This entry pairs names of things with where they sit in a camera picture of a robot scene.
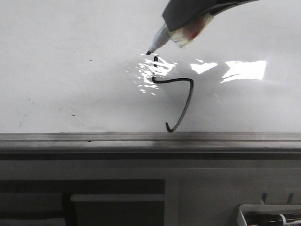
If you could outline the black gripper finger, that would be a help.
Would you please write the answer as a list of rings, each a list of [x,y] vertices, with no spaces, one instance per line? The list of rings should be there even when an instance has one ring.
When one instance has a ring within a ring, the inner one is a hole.
[[[171,0],[163,11],[163,19],[173,32],[187,25],[200,15],[215,16],[225,10],[254,0]]]

